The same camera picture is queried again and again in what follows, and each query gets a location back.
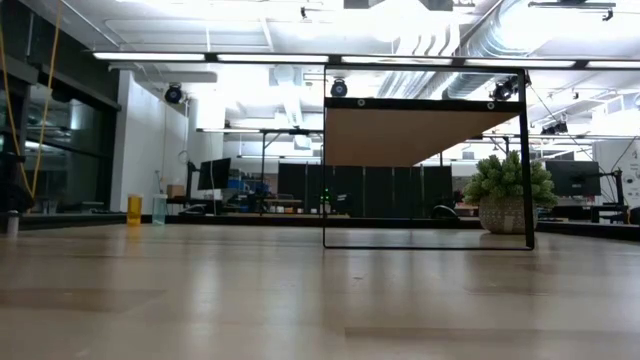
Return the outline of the black table frame rails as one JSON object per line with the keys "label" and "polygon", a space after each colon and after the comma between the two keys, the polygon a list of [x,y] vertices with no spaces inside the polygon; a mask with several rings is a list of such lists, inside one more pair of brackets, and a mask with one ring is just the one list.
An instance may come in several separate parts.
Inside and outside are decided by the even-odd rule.
{"label": "black table frame rails", "polygon": [[[221,226],[267,226],[267,227],[313,227],[322,228],[367,228],[367,229],[450,229],[479,230],[481,224],[475,219],[430,220],[430,219],[383,219],[383,218],[329,218],[319,217],[267,217],[267,216],[179,216],[169,215],[168,224],[221,225]],[[41,230],[68,227],[120,225],[126,215],[119,214],[60,214],[28,215],[19,218],[21,230]],[[640,243],[640,226],[593,223],[569,223],[540,221],[536,230],[570,236],[594,237]]]}

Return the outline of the silver ventilation duct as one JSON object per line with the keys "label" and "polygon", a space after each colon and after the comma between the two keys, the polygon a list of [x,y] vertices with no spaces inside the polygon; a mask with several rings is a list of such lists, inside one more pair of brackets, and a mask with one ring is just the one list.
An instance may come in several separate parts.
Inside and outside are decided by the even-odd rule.
{"label": "silver ventilation duct", "polygon": [[[525,30],[525,15],[530,10],[529,0],[501,0],[488,18],[461,45],[462,57],[526,57],[532,52],[530,40],[518,30]],[[462,99],[484,85],[487,74],[459,73],[442,92],[445,99]]]}

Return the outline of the yellow plastic cup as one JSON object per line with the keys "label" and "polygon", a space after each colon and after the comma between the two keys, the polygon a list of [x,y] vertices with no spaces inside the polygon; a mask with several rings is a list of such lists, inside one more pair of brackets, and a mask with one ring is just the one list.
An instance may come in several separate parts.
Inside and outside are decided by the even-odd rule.
{"label": "yellow plastic cup", "polygon": [[138,194],[129,194],[127,198],[127,225],[138,226],[141,224],[143,197]]}

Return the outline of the long ceiling light bar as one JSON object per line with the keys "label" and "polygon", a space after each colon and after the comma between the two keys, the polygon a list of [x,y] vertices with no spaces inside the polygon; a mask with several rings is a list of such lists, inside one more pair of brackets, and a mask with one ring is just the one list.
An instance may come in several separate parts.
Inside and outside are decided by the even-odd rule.
{"label": "long ceiling light bar", "polygon": [[340,55],[280,53],[92,52],[108,62],[363,64],[439,67],[514,67],[525,69],[640,70],[640,59],[545,59],[404,55]]}

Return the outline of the black partition panels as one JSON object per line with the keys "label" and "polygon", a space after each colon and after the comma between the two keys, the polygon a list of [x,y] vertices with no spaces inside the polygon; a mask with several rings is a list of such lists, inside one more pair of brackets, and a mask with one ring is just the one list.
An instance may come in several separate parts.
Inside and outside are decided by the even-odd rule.
{"label": "black partition panels", "polygon": [[427,219],[453,205],[449,166],[357,167],[281,163],[279,195],[299,200],[314,215]]}

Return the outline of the black frame desk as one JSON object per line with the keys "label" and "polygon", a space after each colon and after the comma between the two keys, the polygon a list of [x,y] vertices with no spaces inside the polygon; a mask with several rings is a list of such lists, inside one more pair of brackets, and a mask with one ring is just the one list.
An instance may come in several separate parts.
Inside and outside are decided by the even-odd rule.
{"label": "black frame desk", "polygon": [[322,130],[294,126],[197,131],[221,143],[221,162],[228,168],[221,188],[226,213],[306,212],[309,169],[322,162]]}

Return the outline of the wooden shelf black metal frame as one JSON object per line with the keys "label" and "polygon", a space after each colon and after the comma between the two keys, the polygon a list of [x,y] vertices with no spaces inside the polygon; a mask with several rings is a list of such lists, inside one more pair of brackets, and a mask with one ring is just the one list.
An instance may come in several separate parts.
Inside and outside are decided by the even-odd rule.
{"label": "wooden shelf black metal frame", "polygon": [[323,102],[322,166],[411,167],[469,140],[513,117],[519,120],[523,180],[523,249],[536,247],[531,184],[526,70],[521,66],[471,65],[464,59],[438,64],[342,63],[330,70],[470,72],[512,75],[518,82],[517,101],[413,100],[326,96]]}

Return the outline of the green artificial potted plant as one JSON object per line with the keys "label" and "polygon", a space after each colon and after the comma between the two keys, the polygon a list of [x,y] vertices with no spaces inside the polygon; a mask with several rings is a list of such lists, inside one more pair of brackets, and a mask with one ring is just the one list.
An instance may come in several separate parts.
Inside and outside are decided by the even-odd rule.
{"label": "green artificial potted plant", "polygon": [[[550,209],[557,204],[551,173],[540,162],[530,165],[533,222],[537,224],[538,208]],[[496,155],[480,160],[476,173],[464,188],[465,204],[478,207],[482,227],[494,234],[524,234],[524,177],[519,154],[510,152],[500,160]]]}

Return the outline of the white board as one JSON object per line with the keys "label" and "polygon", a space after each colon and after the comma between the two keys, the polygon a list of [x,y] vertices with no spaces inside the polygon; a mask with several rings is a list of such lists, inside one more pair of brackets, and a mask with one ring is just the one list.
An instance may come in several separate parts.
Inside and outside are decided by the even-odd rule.
{"label": "white board", "polygon": [[622,171],[624,202],[630,208],[640,207],[640,139],[594,142],[592,155],[601,172]]}

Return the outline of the black computer monitor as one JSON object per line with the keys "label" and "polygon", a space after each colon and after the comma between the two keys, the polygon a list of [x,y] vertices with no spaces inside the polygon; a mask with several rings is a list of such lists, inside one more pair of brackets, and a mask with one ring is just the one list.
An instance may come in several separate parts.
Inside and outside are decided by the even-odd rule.
{"label": "black computer monitor", "polygon": [[230,167],[230,158],[202,162],[199,168],[197,189],[203,191],[227,188]]}
{"label": "black computer monitor", "polygon": [[593,161],[549,160],[544,163],[554,183],[554,194],[561,197],[600,196],[600,167]]}

